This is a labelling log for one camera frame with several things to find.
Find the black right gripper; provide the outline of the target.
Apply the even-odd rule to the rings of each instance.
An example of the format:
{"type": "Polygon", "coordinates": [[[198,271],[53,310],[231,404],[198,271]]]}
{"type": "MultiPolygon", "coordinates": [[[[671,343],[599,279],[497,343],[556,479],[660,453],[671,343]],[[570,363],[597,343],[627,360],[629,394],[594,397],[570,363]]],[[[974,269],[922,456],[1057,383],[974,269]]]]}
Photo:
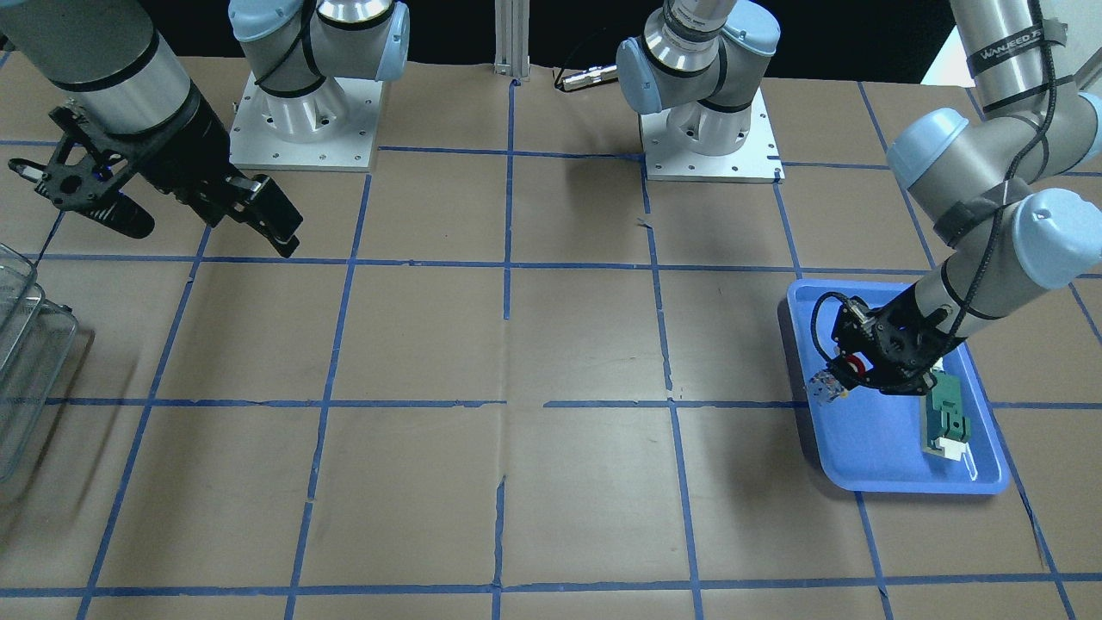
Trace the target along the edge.
{"type": "MultiPolygon", "coordinates": [[[[168,121],[129,139],[139,144],[163,141],[140,168],[155,189],[173,194],[210,227],[233,217],[264,236],[276,254],[295,253],[302,215],[268,174],[244,177],[233,166],[228,132],[199,90],[191,90],[168,121]]],[[[152,215],[121,192],[99,196],[85,217],[130,239],[145,239],[155,228],[152,215]]]]}

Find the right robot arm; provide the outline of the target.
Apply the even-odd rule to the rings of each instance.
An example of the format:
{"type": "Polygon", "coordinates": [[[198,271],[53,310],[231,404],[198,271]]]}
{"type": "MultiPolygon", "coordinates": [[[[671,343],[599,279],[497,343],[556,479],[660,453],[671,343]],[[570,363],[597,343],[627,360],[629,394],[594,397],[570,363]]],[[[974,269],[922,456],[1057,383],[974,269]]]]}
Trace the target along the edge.
{"type": "MultiPolygon", "coordinates": [[[[397,81],[406,70],[411,17],[400,1],[233,1],[228,17],[281,139],[346,126],[339,79],[397,81]]],[[[154,219],[123,191],[139,174],[208,226],[231,217],[293,255],[302,216],[271,177],[233,164],[231,134],[140,3],[4,1],[3,35],[68,97],[50,115],[62,133],[52,157],[8,162],[60,213],[142,239],[154,219]]]]}

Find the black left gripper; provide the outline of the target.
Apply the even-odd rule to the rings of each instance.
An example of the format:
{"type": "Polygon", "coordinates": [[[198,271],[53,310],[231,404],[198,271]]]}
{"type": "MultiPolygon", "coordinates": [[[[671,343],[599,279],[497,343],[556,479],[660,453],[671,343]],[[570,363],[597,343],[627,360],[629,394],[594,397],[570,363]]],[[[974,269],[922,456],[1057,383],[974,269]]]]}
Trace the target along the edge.
{"type": "Polygon", "coordinates": [[[939,322],[948,318],[949,311],[940,307],[923,315],[914,289],[905,290],[888,305],[873,309],[879,311],[888,350],[895,361],[877,366],[867,374],[867,365],[861,357],[832,358],[829,361],[829,373],[833,376],[829,398],[846,396],[857,387],[875,389],[886,395],[926,395],[934,385],[934,362],[964,342],[964,338],[937,329],[939,322]]]}

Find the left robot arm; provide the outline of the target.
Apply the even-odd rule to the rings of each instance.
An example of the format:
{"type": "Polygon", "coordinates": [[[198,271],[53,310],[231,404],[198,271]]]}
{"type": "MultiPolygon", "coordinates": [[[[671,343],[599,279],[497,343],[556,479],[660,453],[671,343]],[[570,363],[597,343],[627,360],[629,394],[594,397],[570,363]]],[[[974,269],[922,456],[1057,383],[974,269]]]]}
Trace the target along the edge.
{"type": "MultiPolygon", "coordinates": [[[[820,400],[928,394],[933,366],[966,338],[1099,263],[1096,207],[1031,189],[1099,154],[1099,98],[1067,70],[1067,25],[1049,1],[950,7],[984,119],[934,110],[895,139],[887,164],[953,252],[885,306],[832,294],[832,349],[812,341],[827,363],[810,380],[820,400]]],[[[776,17],[750,1],[666,1],[619,44],[623,97],[638,115],[669,111],[692,152],[735,152],[778,42],[776,17]]]]}

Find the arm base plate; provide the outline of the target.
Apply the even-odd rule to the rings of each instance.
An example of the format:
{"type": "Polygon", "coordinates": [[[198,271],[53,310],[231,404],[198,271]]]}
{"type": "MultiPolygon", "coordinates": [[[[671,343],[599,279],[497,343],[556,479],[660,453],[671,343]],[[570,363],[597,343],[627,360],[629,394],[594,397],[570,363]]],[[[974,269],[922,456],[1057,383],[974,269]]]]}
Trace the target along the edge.
{"type": "Polygon", "coordinates": [[[233,117],[237,168],[369,173],[387,83],[331,77],[318,90],[280,98],[252,79],[233,117]]]}
{"type": "Polygon", "coordinates": [[[786,180],[761,90],[736,113],[699,102],[639,118],[647,177],[666,182],[786,180]]]}

